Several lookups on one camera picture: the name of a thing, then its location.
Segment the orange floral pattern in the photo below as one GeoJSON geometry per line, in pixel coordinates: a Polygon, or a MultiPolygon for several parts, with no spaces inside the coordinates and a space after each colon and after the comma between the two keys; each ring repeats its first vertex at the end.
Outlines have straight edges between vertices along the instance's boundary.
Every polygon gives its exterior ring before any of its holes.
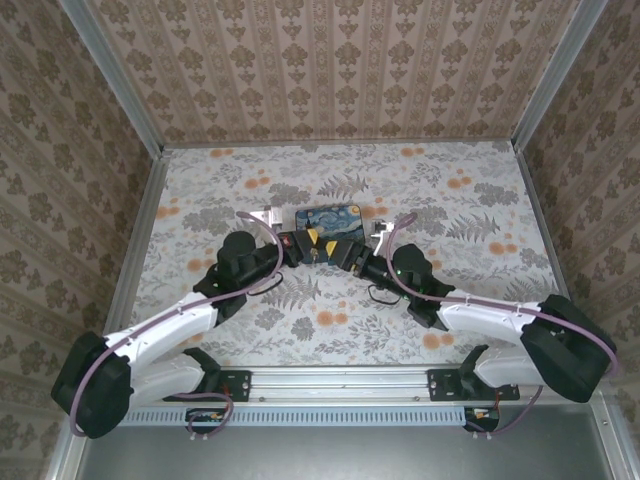
{"type": "MultiPolygon", "coordinates": [[[[295,72],[294,65],[290,70],[295,72]]],[[[367,225],[374,218],[397,221],[415,211],[418,220],[398,242],[416,243],[437,278],[512,300],[542,299],[555,288],[535,217],[526,196],[518,193],[524,185],[506,141],[170,154],[170,180],[160,200],[166,215],[154,225],[134,321],[167,307],[182,287],[188,291],[199,281],[227,233],[245,229],[258,235],[258,228],[234,212],[264,205],[283,208],[285,229],[293,228],[298,209],[312,205],[358,205],[354,213],[361,213],[367,225]],[[447,186],[451,179],[458,188],[447,186]],[[180,212],[170,215],[173,207],[180,212]],[[516,246],[507,240],[506,234],[527,228],[524,242],[516,246]]],[[[407,314],[404,300],[395,307],[376,303],[366,282],[334,267],[285,268],[283,274],[280,287],[249,298],[222,328],[206,333],[201,346],[228,364],[341,365],[459,361],[473,345],[487,341],[470,332],[426,330],[407,314]]],[[[373,294],[395,300],[386,292],[373,294]]]]}

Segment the white panel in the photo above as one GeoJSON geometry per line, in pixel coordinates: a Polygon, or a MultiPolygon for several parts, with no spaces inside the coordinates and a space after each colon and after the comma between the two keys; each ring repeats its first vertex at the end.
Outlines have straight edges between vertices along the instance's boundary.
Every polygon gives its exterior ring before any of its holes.
{"type": "Polygon", "coordinates": [[[189,393],[200,384],[203,376],[200,364],[188,355],[155,363],[131,382],[134,393],[129,408],[148,405],[176,393],[189,393]]]}
{"type": "MultiPolygon", "coordinates": [[[[131,333],[139,330],[144,325],[152,322],[165,313],[176,310],[176,308],[188,305],[189,303],[206,298],[200,293],[189,293],[180,302],[172,305],[158,315],[151,317],[149,320],[142,322],[135,327],[127,328],[119,332],[112,333],[107,336],[107,345],[112,346],[122,338],[131,335],[131,333]]],[[[116,353],[119,356],[126,355],[129,357],[129,365],[131,366],[131,376],[135,377],[138,371],[151,362],[167,353],[171,348],[181,342],[212,329],[216,324],[217,310],[211,305],[204,304],[182,314],[177,314],[173,318],[160,323],[151,330],[144,332],[129,344],[119,348],[116,353]]]]}
{"type": "Polygon", "coordinates": [[[476,362],[474,373],[490,387],[545,385],[531,357],[522,347],[489,348],[476,362]]]}
{"type": "MultiPolygon", "coordinates": [[[[536,302],[522,304],[505,302],[502,300],[471,296],[467,292],[458,289],[450,292],[446,298],[466,298],[467,296],[470,298],[490,300],[504,305],[512,305],[514,307],[520,305],[522,308],[540,310],[536,302]]],[[[438,317],[440,317],[444,326],[449,330],[477,332],[489,337],[499,338],[500,340],[515,345],[520,345],[522,327],[533,322],[536,318],[533,315],[507,312],[497,308],[465,303],[450,303],[446,301],[442,302],[440,310],[438,310],[438,317]]]]}

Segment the wallpaper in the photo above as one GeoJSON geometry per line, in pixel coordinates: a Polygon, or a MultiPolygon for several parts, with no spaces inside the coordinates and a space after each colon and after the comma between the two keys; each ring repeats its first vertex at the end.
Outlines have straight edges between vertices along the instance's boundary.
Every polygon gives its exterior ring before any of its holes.
{"type": "Polygon", "coordinates": [[[610,1],[525,156],[574,300],[613,334],[640,445],[640,2],[610,1]]]}
{"type": "MultiPolygon", "coordinates": [[[[318,205],[351,205],[369,233],[374,218],[397,221],[416,212],[398,244],[415,242],[440,280],[513,301],[544,300],[555,290],[506,140],[183,149],[165,156],[167,183],[132,323],[190,291],[229,232],[259,235],[235,212],[265,205],[282,207],[285,230],[295,228],[298,210],[318,205]]],[[[406,301],[377,303],[369,282],[337,267],[303,265],[283,274],[280,286],[250,297],[234,317],[191,343],[236,366],[461,362],[475,345],[497,344],[471,332],[426,329],[406,313],[406,301]]]]}
{"type": "Polygon", "coordinates": [[[71,343],[101,331],[150,159],[55,1],[0,2],[0,478],[38,478],[71,343]]]}
{"type": "Polygon", "coordinates": [[[507,138],[578,0],[90,0],[166,144],[507,138]]]}

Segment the black wire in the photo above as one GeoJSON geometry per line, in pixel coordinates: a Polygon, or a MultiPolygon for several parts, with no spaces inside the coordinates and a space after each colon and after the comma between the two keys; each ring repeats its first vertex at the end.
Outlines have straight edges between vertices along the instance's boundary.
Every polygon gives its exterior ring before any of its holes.
{"type": "Polygon", "coordinates": [[[369,285],[369,287],[367,288],[367,291],[369,292],[369,297],[371,297],[371,300],[373,300],[374,302],[378,302],[381,303],[382,305],[389,305],[390,307],[393,307],[394,305],[397,305],[397,303],[400,301],[400,296],[398,296],[397,300],[395,302],[387,302],[385,300],[380,300],[377,299],[376,297],[373,296],[373,294],[371,293],[371,287],[376,287],[377,285],[372,283],[371,285],[369,285]]]}
{"type": "Polygon", "coordinates": [[[282,276],[282,273],[277,272],[277,275],[280,275],[280,279],[274,283],[273,285],[271,285],[270,287],[265,288],[264,290],[260,290],[259,292],[255,292],[255,293],[247,293],[248,297],[257,297],[258,295],[262,295],[264,293],[270,292],[271,290],[273,290],[274,288],[276,288],[278,285],[280,285],[282,283],[282,281],[284,280],[284,277],[282,276]]]}

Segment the metal frame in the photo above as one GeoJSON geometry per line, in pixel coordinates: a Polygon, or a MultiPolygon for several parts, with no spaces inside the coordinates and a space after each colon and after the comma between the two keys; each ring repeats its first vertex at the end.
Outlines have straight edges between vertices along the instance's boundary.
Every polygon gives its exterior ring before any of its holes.
{"type": "Polygon", "coordinates": [[[584,0],[576,8],[549,65],[512,135],[516,151],[524,150],[560,85],[569,73],[578,53],[587,41],[607,2],[584,0]]]}
{"type": "Polygon", "coordinates": [[[589,403],[613,477],[638,479],[640,460],[631,440],[627,422],[620,407],[613,400],[614,396],[609,382],[603,382],[589,403]]]}
{"type": "Polygon", "coordinates": [[[112,333],[122,328],[121,321],[131,317],[136,299],[138,282],[142,275],[144,258],[153,230],[153,222],[160,204],[160,196],[167,176],[167,160],[162,157],[151,165],[149,179],[144,189],[140,210],[133,225],[129,246],[122,262],[122,271],[113,293],[113,301],[107,314],[104,333],[112,333]]]}
{"type": "MultiPolygon", "coordinates": [[[[217,142],[217,143],[181,143],[173,144],[168,143],[165,145],[166,150],[187,150],[191,148],[238,148],[238,147],[306,147],[306,146],[320,146],[320,145],[394,145],[399,143],[407,144],[424,144],[427,143],[450,143],[450,142],[462,142],[462,143],[477,143],[478,139],[469,137],[448,137],[448,138],[341,138],[335,140],[320,139],[320,140],[268,140],[261,142],[217,142]]],[[[481,139],[482,142],[510,142],[508,137],[486,137],[481,139]]]]}
{"type": "Polygon", "coordinates": [[[89,10],[85,0],[61,0],[62,8],[80,34],[94,62],[107,80],[109,87],[122,105],[140,140],[154,161],[162,155],[162,135],[148,115],[144,104],[111,51],[102,29],[89,10]]]}
{"type": "Polygon", "coordinates": [[[547,255],[549,256],[551,271],[553,272],[553,276],[558,283],[558,290],[565,297],[571,298],[569,289],[567,288],[567,282],[565,281],[564,275],[562,273],[560,261],[558,260],[558,255],[556,254],[556,249],[553,246],[553,241],[551,240],[551,234],[549,233],[549,228],[547,227],[547,221],[544,218],[544,213],[542,212],[542,207],[540,206],[540,200],[538,199],[538,195],[536,193],[536,187],[533,184],[533,178],[531,177],[531,172],[529,172],[529,167],[527,166],[527,161],[525,160],[522,151],[518,151],[517,149],[515,149],[515,154],[518,161],[518,166],[520,167],[520,173],[522,174],[522,179],[524,180],[524,186],[527,190],[529,201],[531,202],[531,209],[533,210],[533,214],[536,217],[538,228],[540,230],[540,236],[542,237],[544,247],[547,250],[547,255]]]}

